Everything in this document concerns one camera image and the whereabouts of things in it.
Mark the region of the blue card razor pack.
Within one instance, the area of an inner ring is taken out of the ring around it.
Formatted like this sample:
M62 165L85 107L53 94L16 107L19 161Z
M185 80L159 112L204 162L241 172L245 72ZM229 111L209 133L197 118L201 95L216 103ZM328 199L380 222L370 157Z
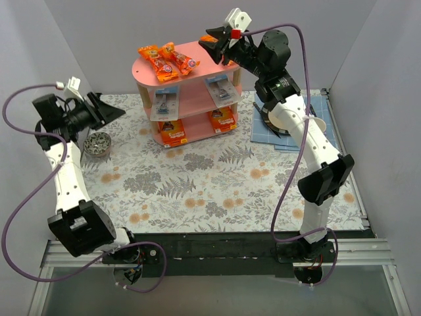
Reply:
M179 88L177 86L155 90L150 120L154 122L179 119Z

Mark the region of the small orange Gillette Fusion box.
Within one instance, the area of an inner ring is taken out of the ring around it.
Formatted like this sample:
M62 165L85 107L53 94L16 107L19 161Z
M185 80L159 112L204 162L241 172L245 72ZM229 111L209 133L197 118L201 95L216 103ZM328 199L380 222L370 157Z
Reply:
M165 148L187 143L186 132L181 119L159 122L161 138Z

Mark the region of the orange Bic razor bag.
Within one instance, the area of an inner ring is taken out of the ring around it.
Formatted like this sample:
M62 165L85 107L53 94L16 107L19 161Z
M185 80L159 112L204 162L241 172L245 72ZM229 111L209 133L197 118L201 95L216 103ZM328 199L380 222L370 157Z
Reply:
M146 61L151 63L151 66L155 71L155 75L160 83L169 82L178 78L178 73L166 62L160 52L160 48L157 45L139 47L137 52Z
M210 36L210 35L208 35L208 34L207 34L207 35L205 35L205 36L201 36L200 40L201 40L201 41L213 42L213 43L218 41L215 37Z
M200 65L200 61L176 51L173 42L163 45L160 51L164 59L174 63L183 76L187 76Z

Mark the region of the large orange Gillette Fusion5 box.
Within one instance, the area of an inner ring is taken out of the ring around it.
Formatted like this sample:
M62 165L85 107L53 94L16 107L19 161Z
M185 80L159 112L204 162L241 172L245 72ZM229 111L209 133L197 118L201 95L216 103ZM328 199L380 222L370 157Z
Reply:
M225 133L237 128L237 122L230 107L210 111L208 112L208 117L216 134Z

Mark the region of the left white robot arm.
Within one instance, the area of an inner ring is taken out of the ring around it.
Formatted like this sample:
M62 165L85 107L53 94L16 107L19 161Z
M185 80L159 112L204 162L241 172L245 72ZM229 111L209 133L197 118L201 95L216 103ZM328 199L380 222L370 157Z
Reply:
M41 119L36 124L37 143L53 169L56 189L55 214L47 222L51 232L66 250L78 257L99 251L112 251L125 263L140 255L134 235L127 228L117 228L111 218L89 197L80 166L78 134L86 128L98 130L124 115L124 110L106 104L98 94L68 97L75 107L68 110L58 104L54 94L33 100Z

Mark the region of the clear blister razor pack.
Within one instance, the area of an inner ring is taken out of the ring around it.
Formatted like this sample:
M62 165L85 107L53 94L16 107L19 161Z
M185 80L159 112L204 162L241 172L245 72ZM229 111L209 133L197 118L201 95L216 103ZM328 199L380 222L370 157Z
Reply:
M241 96L226 74L206 78L205 85L217 108L231 106L241 101Z

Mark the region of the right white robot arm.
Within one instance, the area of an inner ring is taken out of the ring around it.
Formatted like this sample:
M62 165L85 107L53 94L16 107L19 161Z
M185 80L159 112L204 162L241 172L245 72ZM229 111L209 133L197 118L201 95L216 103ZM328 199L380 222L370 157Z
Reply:
M216 64L233 61L258 78L255 91L264 104L262 113L279 120L300 147L297 159L305 161L309 172L297 183L305 201L303 222L297 237L275 241L284 244L283 251L294 257L315 260L328 240L330 206L355 161L330 143L311 115L310 95L301 95L300 87L286 70L291 51L279 26L261 30L258 45L248 30L220 26L209 28L206 33L212 39L200 40L199 45Z

